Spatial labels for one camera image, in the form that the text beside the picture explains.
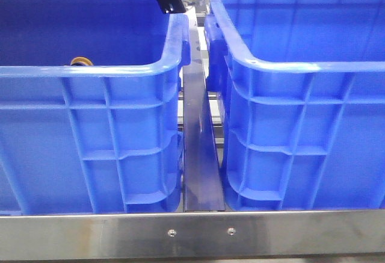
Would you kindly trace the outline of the steel front shelf rail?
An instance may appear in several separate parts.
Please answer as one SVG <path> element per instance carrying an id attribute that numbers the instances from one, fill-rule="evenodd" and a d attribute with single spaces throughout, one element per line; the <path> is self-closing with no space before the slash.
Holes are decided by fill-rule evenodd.
<path id="1" fill-rule="evenodd" d="M 3 261 L 383 255 L 384 211 L 1 217 Z"/>

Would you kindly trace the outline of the blue plastic crate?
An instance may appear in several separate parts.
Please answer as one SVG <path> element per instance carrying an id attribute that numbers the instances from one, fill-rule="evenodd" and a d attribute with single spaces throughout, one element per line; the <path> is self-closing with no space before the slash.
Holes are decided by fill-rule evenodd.
<path id="1" fill-rule="evenodd" d="M 1 0 L 1 214 L 175 211 L 189 62 L 155 0 Z"/>
<path id="2" fill-rule="evenodd" d="M 384 207 L 384 0 L 210 0 L 234 210 Z"/>

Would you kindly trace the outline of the yellow mushroom push button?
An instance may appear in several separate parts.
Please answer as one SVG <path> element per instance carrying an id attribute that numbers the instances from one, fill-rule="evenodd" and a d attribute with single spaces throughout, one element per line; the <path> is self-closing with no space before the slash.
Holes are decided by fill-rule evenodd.
<path id="1" fill-rule="evenodd" d="M 75 57 L 70 62 L 71 66 L 92 66 L 93 63 L 87 57 Z"/>

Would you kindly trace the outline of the left blue plastic crate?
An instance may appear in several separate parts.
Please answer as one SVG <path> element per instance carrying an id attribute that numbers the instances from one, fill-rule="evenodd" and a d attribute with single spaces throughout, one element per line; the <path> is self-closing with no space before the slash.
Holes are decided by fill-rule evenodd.
<path id="1" fill-rule="evenodd" d="M 189 62 L 155 0 L 1 0 L 1 214 L 175 211 Z"/>

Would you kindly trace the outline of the right blue plastic crate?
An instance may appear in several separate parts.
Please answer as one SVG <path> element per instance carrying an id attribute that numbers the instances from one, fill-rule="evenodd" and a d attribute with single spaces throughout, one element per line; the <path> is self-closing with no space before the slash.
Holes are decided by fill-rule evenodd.
<path id="1" fill-rule="evenodd" d="M 384 0 L 210 0 L 234 210 L 384 207 Z"/>

